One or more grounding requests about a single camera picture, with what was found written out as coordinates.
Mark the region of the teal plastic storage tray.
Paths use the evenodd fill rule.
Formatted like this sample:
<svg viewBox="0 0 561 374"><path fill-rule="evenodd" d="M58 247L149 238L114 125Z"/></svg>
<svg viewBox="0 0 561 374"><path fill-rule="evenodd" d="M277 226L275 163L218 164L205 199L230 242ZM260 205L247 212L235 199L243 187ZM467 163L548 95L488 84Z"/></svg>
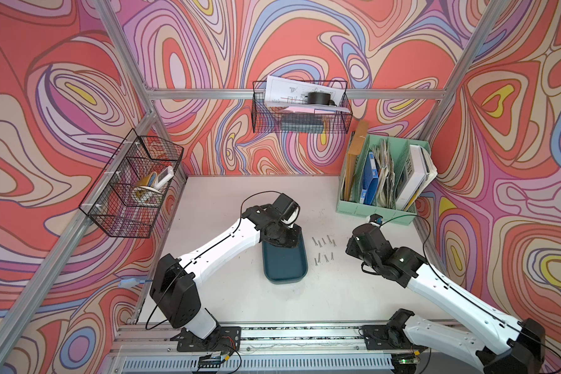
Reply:
<svg viewBox="0 0 561 374"><path fill-rule="evenodd" d="M307 253L303 235L291 248L273 246L268 242L262 244L263 273L269 282L286 285L300 282L308 273Z"/></svg>

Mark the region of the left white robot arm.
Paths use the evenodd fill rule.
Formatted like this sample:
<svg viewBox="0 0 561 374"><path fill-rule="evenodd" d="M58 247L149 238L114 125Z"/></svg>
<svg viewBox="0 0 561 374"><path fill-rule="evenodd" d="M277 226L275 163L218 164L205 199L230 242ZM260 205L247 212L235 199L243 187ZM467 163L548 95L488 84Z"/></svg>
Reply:
<svg viewBox="0 0 561 374"><path fill-rule="evenodd" d="M261 242L281 248L297 245L302 229L299 209L280 215L264 207L249 208L226 231L198 249L178 258L165 255L157 263L149 296L155 309L174 328L213 341L220 324L201 301L199 292L208 278L246 249Z"/></svg>

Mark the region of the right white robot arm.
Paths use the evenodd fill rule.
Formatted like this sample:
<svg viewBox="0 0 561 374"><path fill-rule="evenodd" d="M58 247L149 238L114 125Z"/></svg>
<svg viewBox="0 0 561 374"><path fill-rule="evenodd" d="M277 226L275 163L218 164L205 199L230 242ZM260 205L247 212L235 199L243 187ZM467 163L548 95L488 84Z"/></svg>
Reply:
<svg viewBox="0 0 561 374"><path fill-rule="evenodd" d="M437 271L408 247L394 248L377 226L352 232L346 253L370 274L393 281L439 306L464 326L435 324L399 309L378 339L395 349L426 347L450 355L483 373L540 373L545 363L545 328L493 308Z"/></svg>

